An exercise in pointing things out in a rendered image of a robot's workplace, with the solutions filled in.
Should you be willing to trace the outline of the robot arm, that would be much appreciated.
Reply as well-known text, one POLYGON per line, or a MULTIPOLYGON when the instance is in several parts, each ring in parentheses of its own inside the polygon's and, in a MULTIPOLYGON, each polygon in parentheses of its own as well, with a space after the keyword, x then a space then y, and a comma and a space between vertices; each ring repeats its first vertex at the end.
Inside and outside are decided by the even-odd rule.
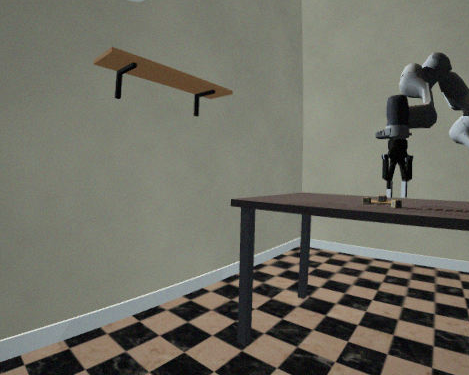
POLYGON ((409 128, 433 126, 437 120, 437 113, 431 88, 438 81, 449 107, 455 111, 462 110, 464 113, 453 124, 449 135, 454 142, 469 148, 469 88, 462 78, 451 70, 449 58, 440 52, 432 53, 422 66, 417 63, 406 66, 399 83, 400 91, 404 95, 394 95, 388 98, 387 126, 386 129, 376 132, 375 137, 406 140, 412 136, 409 128), (423 81, 424 79, 426 82, 423 81), (423 103, 409 106, 407 97, 421 98, 423 103))

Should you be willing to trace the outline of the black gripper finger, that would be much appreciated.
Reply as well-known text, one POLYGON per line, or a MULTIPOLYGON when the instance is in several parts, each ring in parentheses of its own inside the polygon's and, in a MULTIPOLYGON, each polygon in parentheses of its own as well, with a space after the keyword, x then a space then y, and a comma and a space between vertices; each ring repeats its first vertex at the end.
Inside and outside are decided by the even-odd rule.
POLYGON ((387 181, 387 197, 392 198, 392 189, 393 189, 393 175, 395 166, 397 164, 399 154, 395 155, 394 162, 390 160, 389 162, 389 153, 382 155, 383 160, 383 171, 382 171, 382 178, 387 181), (389 165, 390 164, 390 165, 389 165))
POLYGON ((407 182, 412 179, 412 160, 413 156, 401 154, 402 163, 398 163, 401 172, 401 197, 407 198, 407 182), (406 164, 406 166, 405 166, 406 164))

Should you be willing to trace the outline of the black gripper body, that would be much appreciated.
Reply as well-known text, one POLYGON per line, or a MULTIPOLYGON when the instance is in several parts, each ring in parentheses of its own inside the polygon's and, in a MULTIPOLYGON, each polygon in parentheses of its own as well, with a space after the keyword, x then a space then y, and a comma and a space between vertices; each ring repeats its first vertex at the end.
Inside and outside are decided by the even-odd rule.
POLYGON ((388 153, 389 153, 389 158, 392 162, 394 162, 395 155, 399 154, 399 158, 397 163, 402 163, 401 159, 401 154, 405 155, 405 158, 407 157, 407 148, 408 148, 408 141, 405 139, 391 139, 388 141, 388 153))

